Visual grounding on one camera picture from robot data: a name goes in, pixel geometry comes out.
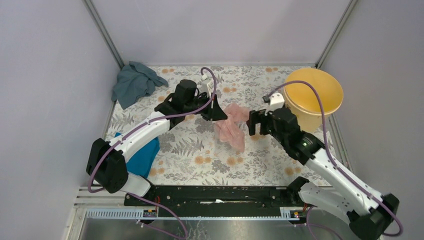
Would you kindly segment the pink plastic trash bag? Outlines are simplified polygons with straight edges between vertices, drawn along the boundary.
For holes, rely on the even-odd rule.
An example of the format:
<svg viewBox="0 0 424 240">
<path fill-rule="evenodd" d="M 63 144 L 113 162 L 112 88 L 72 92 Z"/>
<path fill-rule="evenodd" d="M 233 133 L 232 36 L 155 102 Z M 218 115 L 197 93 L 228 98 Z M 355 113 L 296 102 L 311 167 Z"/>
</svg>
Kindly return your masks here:
<svg viewBox="0 0 424 240">
<path fill-rule="evenodd" d="M 228 143 L 236 151 L 245 151 L 245 133 L 239 127 L 239 123 L 247 122 L 249 119 L 249 109 L 230 103 L 224 109 L 227 119 L 216 121 L 214 130 L 220 142 Z"/>
</svg>

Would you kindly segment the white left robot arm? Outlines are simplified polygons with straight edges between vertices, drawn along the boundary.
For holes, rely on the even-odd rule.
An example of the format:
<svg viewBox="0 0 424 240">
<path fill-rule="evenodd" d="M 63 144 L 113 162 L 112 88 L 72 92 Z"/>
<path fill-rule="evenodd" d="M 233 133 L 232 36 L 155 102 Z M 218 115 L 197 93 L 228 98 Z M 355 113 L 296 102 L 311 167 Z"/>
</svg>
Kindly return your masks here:
<svg viewBox="0 0 424 240">
<path fill-rule="evenodd" d="M 136 195 L 144 206 L 152 204 L 155 192 L 150 182 L 129 172 L 127 163 L 153 139 L 183 122 L 187 115 L 201 115 L 206 121 L 227 119 L 215 95 L 216 84 L 214 79 L 204 80 L 198 89 L 194 81 L 183 79 L 144 121 L 109 141 L 95 140 L 86 166 L 89 183 L 96 181 L 110 194 L 121 191 Z"/>
</svg>

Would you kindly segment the yellow trash bin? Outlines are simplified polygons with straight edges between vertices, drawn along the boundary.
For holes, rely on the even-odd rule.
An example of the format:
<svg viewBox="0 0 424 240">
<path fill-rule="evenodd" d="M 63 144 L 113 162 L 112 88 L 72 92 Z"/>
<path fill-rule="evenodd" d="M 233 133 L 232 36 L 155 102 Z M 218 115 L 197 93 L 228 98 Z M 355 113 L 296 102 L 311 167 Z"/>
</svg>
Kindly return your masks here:
<svg viewBox="0 0 424 240">
<path fill-rule="evenodd" d="M 313 87 L 311 89 L 303 83 L 293 83 L 281 90 L 286 105 L 297 117 L 297 122 L 303 131 L 313 133 L 323 124 L 320 105 L 314 92 L 317 92 L 320 98 L 325 118 L 342 105 L 344 99 L 342 86 L 325 71 L 301 68 L 290 73 L 285 81 L 304 81 Z"/>
</svg>

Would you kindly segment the grey crumpled cloth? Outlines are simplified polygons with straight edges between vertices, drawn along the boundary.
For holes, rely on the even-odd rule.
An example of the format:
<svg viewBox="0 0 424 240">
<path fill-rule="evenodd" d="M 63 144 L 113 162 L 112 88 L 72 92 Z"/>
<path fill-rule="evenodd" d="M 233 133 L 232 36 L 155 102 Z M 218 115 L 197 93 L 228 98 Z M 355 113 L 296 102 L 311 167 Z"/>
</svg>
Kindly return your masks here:
<svg viewBox="0 0 424 240">
<path fill-rule="evenodd" d="M 135 104 L 139 98 L 151 96 L 157 87 L 168 87 L 169 83 L 153 69 L 141 62 L 130 61 L 116 77 L 111 100 L 119 102 L 122 109 Z"/>
</svg>

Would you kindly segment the blue folded cloth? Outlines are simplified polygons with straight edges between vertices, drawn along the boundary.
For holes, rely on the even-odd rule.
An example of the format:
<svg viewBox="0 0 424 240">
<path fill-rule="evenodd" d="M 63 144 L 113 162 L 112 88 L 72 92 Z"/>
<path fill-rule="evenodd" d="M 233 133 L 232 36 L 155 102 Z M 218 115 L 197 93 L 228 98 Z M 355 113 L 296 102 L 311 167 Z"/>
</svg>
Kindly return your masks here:
<svg viewBox="0 0 424 240">
<path fill-rule="evenodd" d="M 129 173 L 147 178 L 153 161 L 160 150 L 158 137 L 135 134 L 115 148 L 121 150 Z"/>
</svg>

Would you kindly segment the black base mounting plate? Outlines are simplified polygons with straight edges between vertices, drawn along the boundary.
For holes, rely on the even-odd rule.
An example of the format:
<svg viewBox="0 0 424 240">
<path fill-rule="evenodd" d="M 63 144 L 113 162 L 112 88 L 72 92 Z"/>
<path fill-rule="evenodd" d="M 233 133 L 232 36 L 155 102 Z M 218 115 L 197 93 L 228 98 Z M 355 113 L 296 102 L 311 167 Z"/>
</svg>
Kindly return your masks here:
<svg viewBox="0 0 424 240">
<path fill-rule="evenodd" d="M 151 207 L 159 203 L 178 217 L 279 217 L 281 208 L 302 210 L 304 203 L 291 190 L 275 186 L 153 185 L 147 202 L 127 194 L 126 207 Z"/>
</svg>

